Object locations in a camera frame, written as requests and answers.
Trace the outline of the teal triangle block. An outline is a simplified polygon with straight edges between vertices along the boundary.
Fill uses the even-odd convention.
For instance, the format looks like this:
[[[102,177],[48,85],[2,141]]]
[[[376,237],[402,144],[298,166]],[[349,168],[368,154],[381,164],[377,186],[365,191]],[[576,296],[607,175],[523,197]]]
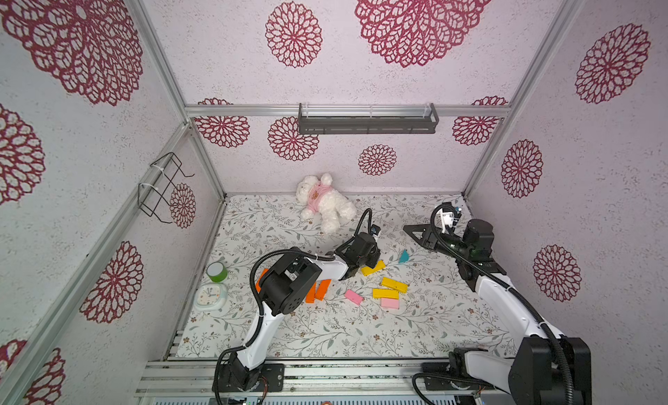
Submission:
[[[404,264],[407,263],[410,260],[410,255],[408,251],[405,249],[399,256],[398,258],[398,263],[399,264]]]

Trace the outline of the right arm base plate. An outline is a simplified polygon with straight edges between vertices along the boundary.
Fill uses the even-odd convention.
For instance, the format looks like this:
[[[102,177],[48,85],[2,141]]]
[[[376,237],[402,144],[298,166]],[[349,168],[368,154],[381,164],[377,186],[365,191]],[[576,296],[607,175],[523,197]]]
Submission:
[[[493,388],[487,382],[464,375],[457,367],[452,368],[448,362],[422,363],[421,371],[429,374],[424,378],[424,385],[428,391]]]

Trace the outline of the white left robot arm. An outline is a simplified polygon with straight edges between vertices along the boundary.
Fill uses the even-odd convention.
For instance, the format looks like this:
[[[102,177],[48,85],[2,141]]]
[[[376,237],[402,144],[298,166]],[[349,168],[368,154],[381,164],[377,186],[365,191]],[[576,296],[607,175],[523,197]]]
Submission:
[[[262,375],[271,342],[283,320],[321,281],[345,281],[365,266],[374,268],[380,258],[379,229],[357,232],[325,255],[293,247],[263,255],[250,271],[250,289],[257,314],[243,343],[224,350],[217,358],[212,392],[217,404],[230,391],[250,391],[257,383],[263,392],[270,383]]]

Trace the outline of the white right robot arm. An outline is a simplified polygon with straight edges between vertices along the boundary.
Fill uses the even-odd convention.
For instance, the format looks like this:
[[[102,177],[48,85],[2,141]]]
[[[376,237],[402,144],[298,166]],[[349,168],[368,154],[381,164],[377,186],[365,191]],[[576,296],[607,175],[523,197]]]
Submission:
[[[460,388],[489,388],[510,395],[516,404],[590,404],[591,351],[580,338],[568,337],[548,323],[511,283],[492,257],[493,227],[473,219],[464,234],[430,222],[403,230],[419,246],[455,259],[469,288],[486,301],[516,342],[513,358],[483,350],[457,348],[446,367],[424,366],[412,378],[428,389],[451,383]]]

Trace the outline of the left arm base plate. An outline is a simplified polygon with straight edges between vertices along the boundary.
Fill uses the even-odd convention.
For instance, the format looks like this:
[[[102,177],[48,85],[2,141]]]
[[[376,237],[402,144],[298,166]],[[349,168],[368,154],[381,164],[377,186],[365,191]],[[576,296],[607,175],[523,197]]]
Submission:
[[[253,370],[241,364],[226,363],[217,369],[212,392],[227,394],[241,392],[281,392],[285,381],[285,365],[265,363]]]

